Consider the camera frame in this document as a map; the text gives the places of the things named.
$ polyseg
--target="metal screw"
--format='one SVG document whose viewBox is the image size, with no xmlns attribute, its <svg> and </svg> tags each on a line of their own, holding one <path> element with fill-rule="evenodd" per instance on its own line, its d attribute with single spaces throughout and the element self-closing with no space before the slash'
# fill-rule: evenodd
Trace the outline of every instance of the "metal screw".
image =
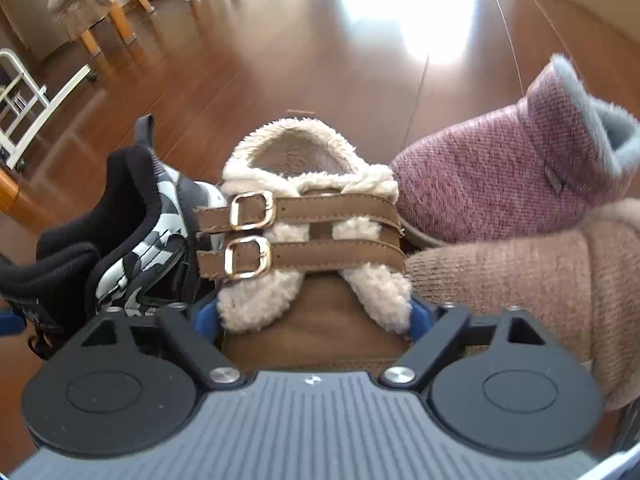
<svg viewBox="0 0 640 480">
<path fill-rule="evenodd" d="M 211 377 L 213 382 L 218 384 L 231 384 L 240 379 L 241 373 L 231 366 L 223 366 L 213 368 L 213 370 L 209 372 L 209 377 Z"/>
<path fill-rule="evenodd" d="M 308 384 L 309 386 L 316 386 L 316 384 L 319 384 L 321 382 L 322 382 L 322 379 L 317 375 L 309 375 L 309 377 L 305 379 L 305 383 Z"/>
<path fill-rule="evenodd" d="M 415 372 L 406 366 L 392 366 L 387 368 L 383 375 L 393 384 L 407 384 L 415 379 Z"/>
</svg>

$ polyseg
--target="sandal strap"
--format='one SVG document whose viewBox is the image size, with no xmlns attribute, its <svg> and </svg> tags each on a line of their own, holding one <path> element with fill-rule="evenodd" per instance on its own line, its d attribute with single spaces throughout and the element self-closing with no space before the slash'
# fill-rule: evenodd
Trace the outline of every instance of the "sandal strap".
<svg viewBox="0 0 640 480">
<path fill-rule="evenodd" d="M 311 240 L 270 243 L 261 236 L 231 240 L 224 251 L 199 251 L 200 275 L 210 280 L 254 278 L 270 269 L 320 272 L 365 264 L 404 272 L 404 254 L 375 240 Z"/>
<path fill-rule="evenodd" d="M 275 221 L 313 224 L 366 216 L 401 232 L 396 207 L 385 198 L 365 193 L 273 197 L 269 191 L 237 195 L 231 205 L 198 208 L 200 231 L 207 234 L 265 229 Z"/>
</svg>

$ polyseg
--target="gray fleece trim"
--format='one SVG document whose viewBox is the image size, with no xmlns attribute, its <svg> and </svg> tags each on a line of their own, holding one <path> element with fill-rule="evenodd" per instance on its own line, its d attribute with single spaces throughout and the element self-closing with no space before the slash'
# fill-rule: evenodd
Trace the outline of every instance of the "gray fleece trim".
<svg viewBox="0 0 640 480">
<path fill-rule="evenodd" d="M 559 54 L 551 58 L 560 84 L 582 114 L 600 153 L 604 169 L 613 177 L 640 165 L 640 123 L 624 108 L 587 94 L 571 63 Z"/>
</svg>

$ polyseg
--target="wooden floor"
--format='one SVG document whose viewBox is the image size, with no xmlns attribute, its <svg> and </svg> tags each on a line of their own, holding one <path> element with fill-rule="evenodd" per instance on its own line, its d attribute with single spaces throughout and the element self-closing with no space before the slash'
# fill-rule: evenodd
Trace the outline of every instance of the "wooden floor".
<svg viewBox="0 0 640 480">
<path fill-rule="evenodd" d="M 571 57 L 589 90 L 640 116 L 640 48 L 563 0 L 155 0 L 129 14 L 138 40 L 94 27 L 104 55 L 68 44 L 39 80 L 51 94 L 83 63 L 82 83 L 26 152 L 25 184 L 59 222 L 89 209 L 109 152 L 156 117 L 159 156 L 215 181 L 234 145 L 288 108 L 312 110 L 369 162 L 424 135 L 513 103 L 552 53 Z M 640 184 L 632 192 L 640 196 Z M 33 257 L 33 237 L 1 220 L 0 251 Z M 38 366 L 0 340 L 0 470 L 30 452 L 19 393 Z"/>
</svg>

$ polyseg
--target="chair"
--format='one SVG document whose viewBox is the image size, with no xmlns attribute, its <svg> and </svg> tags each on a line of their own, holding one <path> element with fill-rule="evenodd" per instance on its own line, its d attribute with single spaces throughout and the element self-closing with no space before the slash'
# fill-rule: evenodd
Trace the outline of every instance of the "chair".
<svg viewBox="0 0 640 480">
<path fill-rule="evenodd" d="M 138 0 L 147 12 L 154 8 L 148 0 Z M 110 15 L 122 41 L 128 45 L 135 41 L 129 20 L 122 7 L 115 0 L 49 0 L 49 12 L 53 19 L 67 33 L 70 40 L 81 38 L 92 56 L 100 53 L 100 46 L 89 28 Z"/>
</svg>

